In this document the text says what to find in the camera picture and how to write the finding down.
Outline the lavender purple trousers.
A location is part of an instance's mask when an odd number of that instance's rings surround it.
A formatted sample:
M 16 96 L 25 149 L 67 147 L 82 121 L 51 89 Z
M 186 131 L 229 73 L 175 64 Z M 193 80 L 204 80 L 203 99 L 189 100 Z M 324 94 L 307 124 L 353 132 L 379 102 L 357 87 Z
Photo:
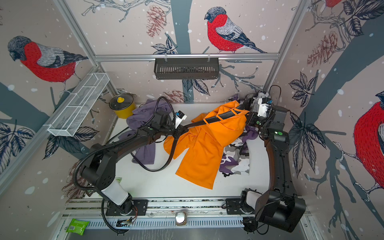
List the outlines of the lavender purple trousers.
M 135 109 L 133 111 L 134 114 L 127 118 L 127 125 L 131 130 L 120 135 L 119 140 L 126 139 L 130 135 L 133 135 L 139 127 L 148 122 L 155 112 L 155 106 L 156 101 L 148 99 L 144 105 Z M 135 157 L 139 159 L 144 165 L 153 165 L 155 162 L 155 154 L 156 144 L 152 143 L 150 145 L 139 148 L 135 153 Z

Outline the orange trousers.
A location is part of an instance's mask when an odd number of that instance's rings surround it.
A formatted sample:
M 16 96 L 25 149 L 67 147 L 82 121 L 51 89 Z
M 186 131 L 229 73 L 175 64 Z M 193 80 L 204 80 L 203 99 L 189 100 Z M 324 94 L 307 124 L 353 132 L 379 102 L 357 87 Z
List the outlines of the orange trousers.
M 233 143 L 244 131 L 247 110 L 239 109 L 239 102 L 225 103 L 208 114 L 200 114 L 192 127 L 176 145 L 173 158 L 185 154 L 176 175 L 200 187 L 212 190 L 221 165 L 224 148 Z

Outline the purple camouflage trousers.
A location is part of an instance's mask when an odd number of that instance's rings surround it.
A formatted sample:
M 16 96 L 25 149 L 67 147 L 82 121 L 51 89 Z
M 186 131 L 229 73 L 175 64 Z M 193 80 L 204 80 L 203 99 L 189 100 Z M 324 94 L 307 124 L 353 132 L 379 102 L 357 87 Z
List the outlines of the purple camouflage trousers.
M 258 101 L 261 98 L 269 97 L 265 91 L 256 94 L 248 94 L 245 99 L 239 97 L 238 94 L 231 96 L 226 102 L 237 101 L 243 104 L 246 109 L 258 111 Z M 258 132 L 255 127 L 246 126 L 243 133 L 234 142 L 224 148 L 223 157 L 219 172 L 224 177 L 231 175 L 244 175 L 248 176 L 250 173 L 250 154 L 247 141 L 254 140 L 258 137 Z

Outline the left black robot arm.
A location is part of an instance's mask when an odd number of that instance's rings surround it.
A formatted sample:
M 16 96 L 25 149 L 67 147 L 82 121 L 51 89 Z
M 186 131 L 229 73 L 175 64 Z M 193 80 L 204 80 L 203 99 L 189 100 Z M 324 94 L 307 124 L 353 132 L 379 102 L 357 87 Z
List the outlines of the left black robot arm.
M 180 136 L 188 132 L 188 128 L 181 124 L 187 116 L 181 111 L 173 111 L 172 114 L 170 117 L 169 113 L 155 109 L 151 118 L 131 137 L 104 146 L 97 145 L 75 167 L 74 186 L 82 191 L 97 192 L 104 201 L 114 204 L 123 215 L 130 213 L 134 208 L 132 196 L 116 181 L 116 165 L 126 155 L 156 142 L 162 136 L 172 136 L 174 141 L 169 158 L 158 169 L 164 170 L 174 157 Z

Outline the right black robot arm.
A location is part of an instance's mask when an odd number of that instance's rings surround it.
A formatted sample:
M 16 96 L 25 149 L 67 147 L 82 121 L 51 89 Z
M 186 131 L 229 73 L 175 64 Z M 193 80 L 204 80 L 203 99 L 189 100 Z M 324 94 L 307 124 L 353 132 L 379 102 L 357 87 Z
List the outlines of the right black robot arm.
M 253 218 L 244 218 L 244 230 L 254 233 L 267 226 L 293 232 L 306 211 L 305 200 L 298 197 L 289 166 L 289 134 L 284 131 L 288 110 L 269 106 L 266 117 L 251 113 L 249 124 L 256 127 L 269 158 L 269 189 L 257 197 Z

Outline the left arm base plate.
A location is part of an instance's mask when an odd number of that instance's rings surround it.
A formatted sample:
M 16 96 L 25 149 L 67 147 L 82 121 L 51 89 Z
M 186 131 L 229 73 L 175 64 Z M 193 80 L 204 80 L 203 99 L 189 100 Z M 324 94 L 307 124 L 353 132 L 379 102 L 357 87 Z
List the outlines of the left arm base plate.
M 111 201 L 107 201 L 106 216 L 145 216 L 149 201 L 146 199 L 127 200 L 123 205 L 118 206 Z

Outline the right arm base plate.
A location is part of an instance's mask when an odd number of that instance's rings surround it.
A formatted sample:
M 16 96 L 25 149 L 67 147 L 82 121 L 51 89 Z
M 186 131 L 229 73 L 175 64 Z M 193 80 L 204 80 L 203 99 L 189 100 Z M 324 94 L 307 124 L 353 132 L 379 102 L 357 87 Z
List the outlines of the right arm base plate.
M 228 215 L 252 215 L 255 213 L 254 207 L 251 207 L 245 200 L 240 198 L 227 198 L 225 200 L 225 209 Z

